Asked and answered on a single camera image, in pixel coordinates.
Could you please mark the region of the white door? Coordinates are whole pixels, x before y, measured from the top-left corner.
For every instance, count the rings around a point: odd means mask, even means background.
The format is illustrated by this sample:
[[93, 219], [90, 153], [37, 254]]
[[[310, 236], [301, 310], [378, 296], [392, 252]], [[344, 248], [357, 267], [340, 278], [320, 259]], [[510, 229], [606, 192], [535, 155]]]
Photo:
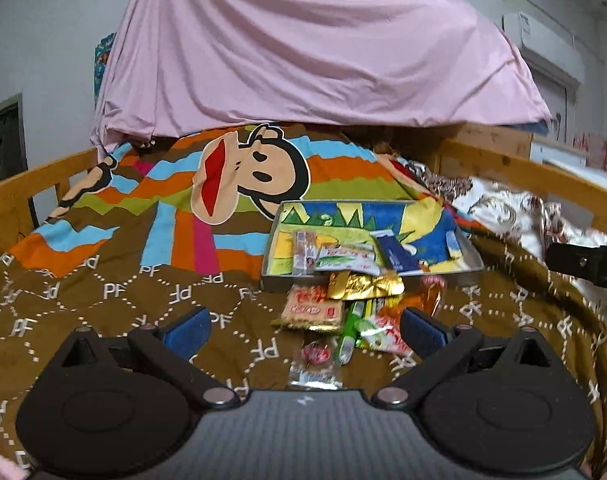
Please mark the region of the white door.
[[577, 92], [584, 82], [584, 74], [577, 78], [546, 60], [527, 62], [532, 78], [551, 113], [549, 136], [568, 144], [575, 121]]

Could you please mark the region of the colourful dinosaur towel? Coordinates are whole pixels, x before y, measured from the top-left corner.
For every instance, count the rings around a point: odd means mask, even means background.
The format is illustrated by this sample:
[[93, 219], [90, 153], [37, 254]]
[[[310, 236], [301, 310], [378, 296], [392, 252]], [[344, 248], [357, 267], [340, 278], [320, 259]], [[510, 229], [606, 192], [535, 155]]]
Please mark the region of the colourful dinosaur towel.
[[264, 256], [264, 273], [290, 275], [298, 231], [315, 235], [317, 246], [351, 244], [377, 250], [371, 234], [389, 231], [430, 273], [471, 272], [478, 255], [453, 214], [433, 200], [302, 200], [282, 203]]

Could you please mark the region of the wooden bed frame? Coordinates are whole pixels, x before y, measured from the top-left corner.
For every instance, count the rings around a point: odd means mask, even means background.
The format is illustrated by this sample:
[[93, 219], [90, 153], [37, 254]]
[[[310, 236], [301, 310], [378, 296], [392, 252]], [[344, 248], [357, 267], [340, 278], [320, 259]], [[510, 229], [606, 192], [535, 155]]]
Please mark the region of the wooden bed frame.
[[[532, 133], [484, 125], [433, 128], [349, 127], [353, 140], [392, 148], [446, 177], [481, 177], [527, 190], [542, 198], [555, 195], [593, 214], [594, 229], [607, 234], [607, 189], [549, 164], [529, 159], [532, 145], [545, 142]], [[70, 178], [91, 170], [96, 151], [76, 153], [0, 182], [0, 254], [30, 234], [37, 221], [29, 200], [48, 188], [62, 198]]]

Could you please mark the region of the clear dark snack packet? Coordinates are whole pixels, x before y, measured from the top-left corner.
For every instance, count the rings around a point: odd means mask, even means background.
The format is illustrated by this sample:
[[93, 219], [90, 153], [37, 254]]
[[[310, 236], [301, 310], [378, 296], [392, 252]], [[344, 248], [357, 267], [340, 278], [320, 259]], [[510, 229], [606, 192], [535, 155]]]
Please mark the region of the clear dark snack packet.
[[317, 261], [317, 234], [309, 230], [293, 233], [292, 273], [312, 275]]

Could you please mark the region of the pink bed sheet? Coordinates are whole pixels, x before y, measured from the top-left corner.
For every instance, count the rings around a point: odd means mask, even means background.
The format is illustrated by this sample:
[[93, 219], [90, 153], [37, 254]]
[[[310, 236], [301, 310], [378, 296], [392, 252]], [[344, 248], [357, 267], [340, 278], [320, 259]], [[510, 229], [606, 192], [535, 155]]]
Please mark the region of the pink bed sheet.
[[90, 138], [550, 117], [513, 41], [461, 0], [130, 0]]

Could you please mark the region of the white red green packet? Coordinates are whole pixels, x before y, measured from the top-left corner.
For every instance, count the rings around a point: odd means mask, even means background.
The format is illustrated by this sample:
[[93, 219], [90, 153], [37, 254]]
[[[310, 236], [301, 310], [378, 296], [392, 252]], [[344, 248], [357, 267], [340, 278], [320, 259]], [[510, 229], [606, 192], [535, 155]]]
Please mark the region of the white red green packet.
[[412, 354], [401, 336], [400, 320], [404, 310], [401, 301], [400, 296], [366, 300], [364, 313], [355, 323], [358, 348], [396, 356]]

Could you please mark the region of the white floral quilt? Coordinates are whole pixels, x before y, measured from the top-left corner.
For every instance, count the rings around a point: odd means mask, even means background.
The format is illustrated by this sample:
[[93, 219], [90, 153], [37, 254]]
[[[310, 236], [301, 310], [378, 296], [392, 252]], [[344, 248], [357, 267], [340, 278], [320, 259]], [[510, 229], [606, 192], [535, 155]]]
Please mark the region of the white floral quilt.
[[496, 266], [516, 283], [550, 302], [576, 300], [579, 310], [607, 324], [607, 288], [586, 278], [549, 269], [546, 251], [554, 243], [607, 247], [607, 234], [580, 229], [561, 214], [561, 204], [529, 191], [479, 177], [442, 177], [399, 155], [379, 155], [382, 164], [417, 200], [427, 200], [473, 235], [487, 266]]

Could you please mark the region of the gold foil snack packet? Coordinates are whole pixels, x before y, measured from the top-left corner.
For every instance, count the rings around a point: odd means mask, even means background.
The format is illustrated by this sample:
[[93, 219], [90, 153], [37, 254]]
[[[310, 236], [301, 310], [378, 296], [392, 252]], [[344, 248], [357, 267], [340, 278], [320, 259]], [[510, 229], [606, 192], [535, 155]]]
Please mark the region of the gold foil snack packet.
[[400, 296], [404, 291], [403, 279], [392, 271], [380, 276], [340, 271], [331, 274], [327, 286], [328, 298], [343, 301]]

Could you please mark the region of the dark window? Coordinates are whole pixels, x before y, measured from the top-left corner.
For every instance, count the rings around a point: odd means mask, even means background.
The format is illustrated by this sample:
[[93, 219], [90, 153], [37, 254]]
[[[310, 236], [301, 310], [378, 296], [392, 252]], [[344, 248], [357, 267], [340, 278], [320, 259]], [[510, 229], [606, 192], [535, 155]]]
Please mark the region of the dark window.
[[0, 103], [0, 182], [28, 169], [22, 95]]

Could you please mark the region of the clear red label packet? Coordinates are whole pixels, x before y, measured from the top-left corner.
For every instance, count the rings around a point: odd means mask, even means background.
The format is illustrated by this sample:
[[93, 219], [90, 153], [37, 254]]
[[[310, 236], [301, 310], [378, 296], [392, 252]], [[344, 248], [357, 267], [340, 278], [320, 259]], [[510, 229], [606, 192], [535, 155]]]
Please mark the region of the clear red label packet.
[[336, 391], [343, 388], [336, 338], [305, 336], [290, 362], [287, 385], [305, 390]]

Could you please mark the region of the orange red snack packet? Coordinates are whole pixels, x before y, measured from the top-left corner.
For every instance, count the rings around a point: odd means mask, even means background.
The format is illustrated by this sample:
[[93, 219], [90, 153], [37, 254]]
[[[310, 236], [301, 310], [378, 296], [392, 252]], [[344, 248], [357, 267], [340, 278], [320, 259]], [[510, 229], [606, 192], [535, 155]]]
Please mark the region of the orange red snack packet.
[[447, 282], [441, 276], [423, 276], [415, 292], [387, 298], [381, 314], [399, 322], [405, 309], [416, 308], [432, 318], [439, 311], [446, 290]]

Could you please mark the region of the green sausage stick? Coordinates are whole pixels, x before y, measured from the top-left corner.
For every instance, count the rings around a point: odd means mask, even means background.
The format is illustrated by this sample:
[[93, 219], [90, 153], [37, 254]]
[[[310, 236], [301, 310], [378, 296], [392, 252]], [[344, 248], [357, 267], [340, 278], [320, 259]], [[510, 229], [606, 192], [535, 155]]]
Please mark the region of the green sausage stick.
[[343, 324], [343, 333], [341, 333], [337, 346], [337, 361], [341, 366], [347, 365], [353, 355], [355, 342], [358, 339], [359, 332], [357, 324], [363, 318], [365, 310], [364, 300], [351, 301], [347, 306], [347, 315], [345, 324]]

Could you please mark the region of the brown PF pattern blanket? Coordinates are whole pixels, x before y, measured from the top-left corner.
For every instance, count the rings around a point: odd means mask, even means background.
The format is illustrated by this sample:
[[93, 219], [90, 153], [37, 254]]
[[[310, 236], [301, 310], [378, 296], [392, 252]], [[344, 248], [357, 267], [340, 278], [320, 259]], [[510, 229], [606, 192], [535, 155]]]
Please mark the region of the brown PF pattern blanket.
[[[607, 324], [569, 281], [519, 246], [477, 235], [485, 270], [467, 286], [450, 286], [438, 313], [447, 325], [469, 324], [507, 337], [533, 326], [549, 341], [587, 395], [596, 437], [587, 465], [607, 478]], [[26, 460], [15, 431], [20, 402], [68, 334], [92, 326], [121, 336], [145, 323], [166, 324], [194, 307], [209, 311], [212, 336], [191, 362], [246, 394], [281, 389], [290, 363], [309, 337], [274, 325], [285, 298], [238, 271], [198, 275], [161, 266], [140, 269], [139, 247], [109, 240], [69, 274], [0, 262], [0, 455]]]

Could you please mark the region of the white air conditioner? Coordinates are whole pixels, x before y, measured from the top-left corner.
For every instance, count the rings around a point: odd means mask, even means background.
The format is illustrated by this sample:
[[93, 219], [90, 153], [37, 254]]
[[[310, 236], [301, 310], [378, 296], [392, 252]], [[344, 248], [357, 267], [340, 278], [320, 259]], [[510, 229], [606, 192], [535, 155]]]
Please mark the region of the white air conditioner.
[[502, 27], [535, 70], [569, 89], [585, 83], [581, 54], [552, 29], [524, 12], [504, 14]]

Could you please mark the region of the large white green snack pouch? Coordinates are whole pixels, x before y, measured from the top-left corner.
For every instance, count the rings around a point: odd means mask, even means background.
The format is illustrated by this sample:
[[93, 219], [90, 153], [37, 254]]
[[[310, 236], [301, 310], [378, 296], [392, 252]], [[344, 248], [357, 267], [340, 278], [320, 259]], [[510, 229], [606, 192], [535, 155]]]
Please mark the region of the large white green snack pouch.
[[323, 245], [317, 254], [314, 270], [317, 272], [343, 272], [380, 276], [381, 266], [371, 246], [335, 244]]

